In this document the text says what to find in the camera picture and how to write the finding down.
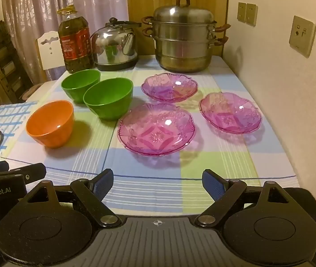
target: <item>electrical socket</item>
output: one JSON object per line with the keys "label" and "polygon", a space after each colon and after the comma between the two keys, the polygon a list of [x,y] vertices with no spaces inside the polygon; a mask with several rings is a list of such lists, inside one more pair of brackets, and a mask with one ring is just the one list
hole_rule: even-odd
{"label": "electrical socket", "polygon": [[246,3],[239,2],[239,9],[237,11],[237,20],[240,22],[246,22]]}
{"label": "electrical socket", "polygon": [[246,23],[251,26],[255,26],[257,22],[258,6],[255,4],[246,5]]}
{"label": "electrical socket", "polygon": [[313,22],[294,16],[289,38],[290,47],[308,58],[312,51],[315,33],[316,25]]}

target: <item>purple curtain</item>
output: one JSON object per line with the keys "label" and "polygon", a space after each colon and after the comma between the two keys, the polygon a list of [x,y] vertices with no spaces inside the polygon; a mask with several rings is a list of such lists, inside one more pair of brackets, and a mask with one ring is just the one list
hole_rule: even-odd
{"label": "purple curtain", "polygon": [[[48,31],[58,31],[57,10],[74,4],[88,21],[90,33],[103,27],[110,17],[128,20],[127,0],[2,0],[4,20],[14,46],[34,84],[43,82],[35,41]],[[47,79],[58,79],[64,67],[47,71]]]}

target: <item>bottle label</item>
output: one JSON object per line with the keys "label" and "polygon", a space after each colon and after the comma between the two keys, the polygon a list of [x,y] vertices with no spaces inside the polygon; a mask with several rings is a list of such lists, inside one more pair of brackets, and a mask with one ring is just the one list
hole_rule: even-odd
{"label": "bottle label", "polygon": [[65,60],[74,60],[86,55],[91,55],[89,28],[79,32],[60,37],[61,48]]}

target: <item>triangular cutout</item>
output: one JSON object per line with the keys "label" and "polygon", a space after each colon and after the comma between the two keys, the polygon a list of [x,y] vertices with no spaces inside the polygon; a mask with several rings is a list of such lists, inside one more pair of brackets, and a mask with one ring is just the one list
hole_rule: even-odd
{"label": "triangular cutout", "polygon": [[48,202],[48,201],[49,201],[48,191],[47,191],[47,188],[45,187],[40,188],[38,192],[36,192],[34,196],[28,200],[29,203]]}
{"label": "triangular cutout", "polygon": [[283,203],[287,204],[288,201],[282,196],[277,188],[271,188],[269,190],[268,202],[271,203]]}

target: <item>kettle spout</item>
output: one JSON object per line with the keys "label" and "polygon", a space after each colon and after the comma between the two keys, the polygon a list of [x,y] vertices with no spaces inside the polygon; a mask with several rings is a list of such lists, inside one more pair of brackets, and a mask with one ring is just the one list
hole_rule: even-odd
{"label": "kettle spout", "polygon": [[128,33],[126,37],[122,40],[122,53],[127,56],[134,54],[134,34]]}

